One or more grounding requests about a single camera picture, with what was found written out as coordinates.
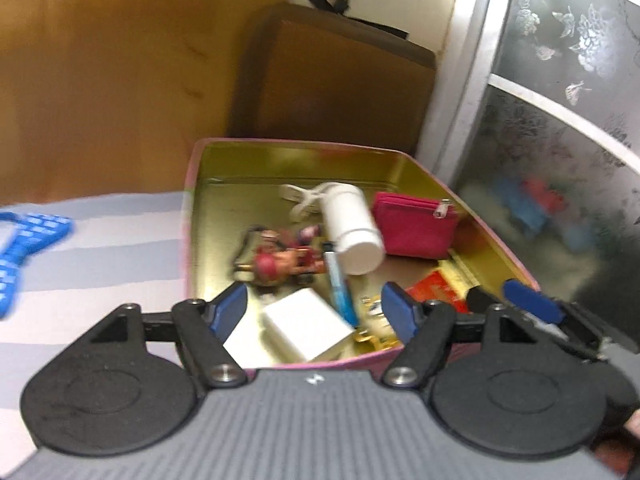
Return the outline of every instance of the blue bow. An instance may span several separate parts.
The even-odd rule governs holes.
[[[0,318],[6,316],[20,284],[20,267],[25,260],[55,242],[73,229],[71,218],[54,215],[17,215],[0,212],[0,221],[14,222],[16,229],[0,253]]]

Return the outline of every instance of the gray ribbed surface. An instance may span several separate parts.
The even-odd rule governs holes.
[[[443,431],[419,397],[368,372],[261,371],[239,390],[209,395],[181,432],[108,459],[36,453],[12,480],[607,480],[587,452],[508,462]]]

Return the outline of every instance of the red packet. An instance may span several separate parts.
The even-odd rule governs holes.
[[[434,270],[426,278],[410,286],[407,293],[417,301],[440,300],[453,306],[458,312],[468,314],[466,301],[459,298],[449,286],[439,270]]]

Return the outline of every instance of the black circular disc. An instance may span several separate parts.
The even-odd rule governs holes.
[[[588,443],[605,398],[582,365],[565,355],[511,344],[448,365],[431,407],[463,440],[501,456],[549,458]]]
[[[38,444],[105,456],[161,440],[195,403],[179,366],[151,354],[93,352],[53,360],[27,384],[20,409]]]

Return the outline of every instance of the toy figure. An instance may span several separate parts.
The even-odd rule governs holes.
[[[254,249],[249,264],[238,262],[250,241],[252,233],[260,233],[260,243]],[[300,229],[294,237],[288,232],[277,232],[263,226],[254,226],[246,231],[242,245],[233,260],[233,273],[252,272],[252,282],[261,286],[276,286],[293,278],[297,283],[308,284],[314,274],[324,272],[324,261],[311,246],[314,238],[321,234],[321,226],[313,225]]]

